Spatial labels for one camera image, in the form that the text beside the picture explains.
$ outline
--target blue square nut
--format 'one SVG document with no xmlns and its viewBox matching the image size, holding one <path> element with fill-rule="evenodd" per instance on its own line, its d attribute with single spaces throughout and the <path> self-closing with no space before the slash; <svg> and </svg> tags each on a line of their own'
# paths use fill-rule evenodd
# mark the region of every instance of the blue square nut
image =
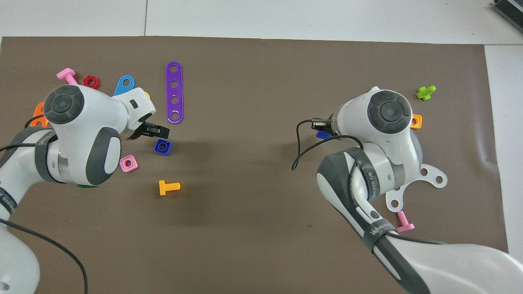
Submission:
<svg viewBox="0 0 523 294">
<path fill-rule="evenodd" d="M 158 139 L 156 146 L 154 147 L 154 152 L 161 155 L 169 155 L 170 149 L 173 147 L 173 144 L 169 141 Z"/>
</svg>

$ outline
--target white robotic arm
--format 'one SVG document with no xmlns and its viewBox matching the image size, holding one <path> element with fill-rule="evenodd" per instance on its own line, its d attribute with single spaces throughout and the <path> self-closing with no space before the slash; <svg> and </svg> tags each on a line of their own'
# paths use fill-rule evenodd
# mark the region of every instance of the white robotic arm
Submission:
<svg viewBox="0 0 523 294">
<path fill-rule="evenodd" d="M 102 184 L 118 166 L 121 139 L 169 134 L 145 121 L 156 109 L 141 88 L 109 97 L 65 85 L 47 96 L 43 112 L 54 129 L 23 129 L 0 159 L 0 219 L 8 220 L 37 182 Z M 0 224 L 0 293 L 34 293 L 39 277 L 32 251 Z"/>
<path fill-rule="evenodd" d="M 316 174 L 322 194 L 409 293 L 521 293 L 523 265 L 508 254 L 399 236 L 371 205 L 419 173 L 422 153 L 411 119 L 405 97 L 374 87 L 342 105 L 330 123 L 323 120 L 323 131 L 357 137 L 363 148 L 325 157 Z"/>
</svg>

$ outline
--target pink toy bolt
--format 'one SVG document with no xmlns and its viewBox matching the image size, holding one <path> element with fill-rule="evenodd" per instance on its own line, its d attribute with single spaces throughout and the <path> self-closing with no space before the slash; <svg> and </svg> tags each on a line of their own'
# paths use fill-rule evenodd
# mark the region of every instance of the pink toy bolt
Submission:
<svg viewBox="0 0 523 294">
<path fill-rule="evenodd" d="M 62 81 L 66 81 L 70 85 L 78 85 L 73 75 L 76 73 L 69 67 L 56 74 L 56 77 Z"/>
<path fill-rule="evenodd" d="M 138 168 L 138 163 L 136 158 L 132 155 L 127 155 L 126 157 L 120 159 L 120 167 L 124 173 L 128 173 Z"/>
<path fill-rule="evenodd" d="M 400 222 L 401 222 L 401 227 L 398 227 L 396 229 L 398 233 L 412 230 L 414 228 L 413 224 L 408 223 L 407 217 L 405 216 L 405 213 L 403 212 L 403 210 L 398 211 L 397 216 L 400 218 Z"/>
</svg>

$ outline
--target white curved plate with holes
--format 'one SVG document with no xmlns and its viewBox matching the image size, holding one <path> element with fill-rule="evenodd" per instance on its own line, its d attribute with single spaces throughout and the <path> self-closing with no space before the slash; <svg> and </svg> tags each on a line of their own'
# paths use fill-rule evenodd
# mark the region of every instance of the white curved plate with holes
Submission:
<svg viewBox="0 0 523 294">
<path fill-rule="evenodd" d="M 426 170 L 427 174 L 422 175 L 422 171 Z M 438 183 L 436 180 L 438 177 L 441 177 L 441 183 Z M 443 188 L 447 185 L 447 175 L 440 171 L 439 169 L 433 167 L 432 165 L 422 164 L 422 167 L 419 169 L 418 177 L 412 181 L 424 180 L 431 183 L 436 188 Z M 390 190 L 385 194 L 385 200 L 387 202 L 387 208 L 392 212 L 398 212 L 403 209 L 403 192 L 410 183 L 407 183 L 399 188 L 399 190 Z M 392 202 L 397 201 L 397 206 L 393 206 Z"/>
</svg>

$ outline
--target blue toy piece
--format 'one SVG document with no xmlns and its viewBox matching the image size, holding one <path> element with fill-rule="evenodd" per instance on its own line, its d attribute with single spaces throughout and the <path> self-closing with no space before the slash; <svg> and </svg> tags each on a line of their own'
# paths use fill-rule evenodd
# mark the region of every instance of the blue toy piece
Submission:
<svg viewBox="0 0 523 294">
<path fill-rule="evenodd" d="M 125 86 L 123 82 L 129 81 L 129 85 Z M 134 79 L 130 75 L 124 75 L 118 80 L 118 84 L 116 84 L 115 93 L 113 96 L 123 94 L 125 92 L 129 92 L 134 88 Z"/>
<path fill-rule="evenodd" d="M 329 133 L 326 133 L 326 132 L 319 131 L 316 133 L 316 137 L 319 139 L 328 139 L 328 138 L 332 137 L 332 135 Z"/>
<path fill-rule="evenodd" d="M 156 146 L 154 147 L 154 152 L 161 155 L 169 155 L 173 144 L 169 141 L 158 139 Z"/>
</svg>

